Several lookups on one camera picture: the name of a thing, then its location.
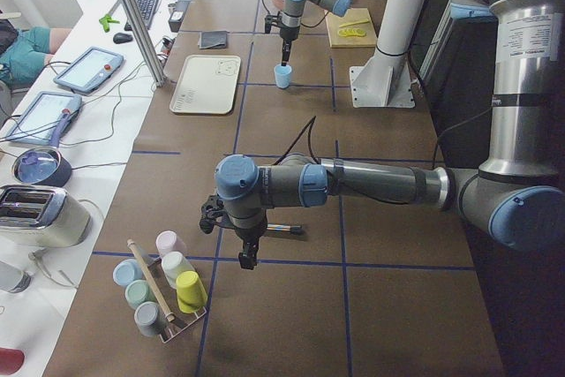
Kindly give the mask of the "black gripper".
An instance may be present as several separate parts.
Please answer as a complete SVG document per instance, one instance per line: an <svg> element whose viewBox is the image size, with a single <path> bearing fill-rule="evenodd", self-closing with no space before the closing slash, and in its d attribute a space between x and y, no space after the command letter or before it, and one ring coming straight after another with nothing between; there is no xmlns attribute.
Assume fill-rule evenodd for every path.
<svg viewBox="0 0 565 377"><path fill-rule="evenodd" d="M276 15L267 14L264 18L264 32L270 34L273 27L279 29L282 40L281 64L287 64L290 60L290 42L298 38L301 26L301 18L278 12Z"/></svg>
<svg viewBox="0 0 565 377"><path fill-rule="evenodd" d="M242 269L257 266L259 240L267 230L267 213L262 207L248 207L242 200L224 200L219 195L210 195L200 209L199 226L210 234L214 227L232 229L243 241L238 254Z"/></svg>

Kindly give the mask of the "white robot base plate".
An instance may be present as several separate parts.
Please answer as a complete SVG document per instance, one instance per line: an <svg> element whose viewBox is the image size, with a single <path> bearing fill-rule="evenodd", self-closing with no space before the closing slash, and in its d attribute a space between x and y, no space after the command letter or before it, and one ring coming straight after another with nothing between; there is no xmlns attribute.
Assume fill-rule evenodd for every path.
<svg viewBox="0 0 565 377"><path fill-rule="evenodd" d="M362 66L351 66L350 90L354 108L405 108L416 106L411 90L412 80L407 64L396 75L393 67L384 73L378 72L378 78Z"/></svg>

